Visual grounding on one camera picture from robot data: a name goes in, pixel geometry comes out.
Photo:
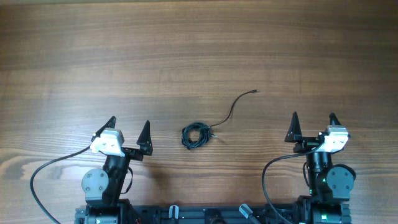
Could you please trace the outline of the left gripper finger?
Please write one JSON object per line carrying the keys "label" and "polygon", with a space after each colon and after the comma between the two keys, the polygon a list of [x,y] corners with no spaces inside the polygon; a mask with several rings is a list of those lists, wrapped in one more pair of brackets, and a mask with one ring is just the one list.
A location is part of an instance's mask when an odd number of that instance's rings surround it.
{"label": "left gripper finger", "polygon": [[96,138],[100,137],[100,134],[106,129],[106,128],[115,128],[116,125],[116,117],[112,116],[97,132],[93,133],[91,142],[93,142]]}
{"label": "left gripper finger", "polygon": [[153,153],[152,140],[150,135],[150,121],[147,120],[142,132],[136,142],[143,155],[151,156]]}

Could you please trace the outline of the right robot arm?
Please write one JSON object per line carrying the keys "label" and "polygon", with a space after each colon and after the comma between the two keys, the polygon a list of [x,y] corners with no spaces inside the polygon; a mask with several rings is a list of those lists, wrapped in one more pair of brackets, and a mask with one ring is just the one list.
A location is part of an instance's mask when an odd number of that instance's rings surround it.
{"label": "right robot arm", "polygon": [[294,223],[351,223],[347,202],[354,188],[355,171],[344,164],[333,164],[331,156],[344,149],[350,138],[335,114],[316,137],[302,136],[299,117],[293,113],[285,142],[295,144],[294,153],[306,156],[309,196],[300,196],[293,206]]}

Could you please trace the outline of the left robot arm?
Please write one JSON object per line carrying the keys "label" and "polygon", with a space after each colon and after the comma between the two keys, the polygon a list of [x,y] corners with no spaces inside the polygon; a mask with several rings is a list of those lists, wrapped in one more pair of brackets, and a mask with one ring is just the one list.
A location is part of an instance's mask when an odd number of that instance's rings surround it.
{"label": "left robot arm", "polygon": [[150,136],[150,121],[146,121],[136,144],[138,148],[124,147],[124,136],[115,128],[116,117],[112,116],[91,138],[89,149],[106,156],[100,169],[89,170],[82,178],[86,206],[76,209],[75,223],[122,224],[141,223],[142,218],[133,209],[128,199],[121,199],[127,173],[132,173],[132,160],[142,161],[150,156],[153,145]]}

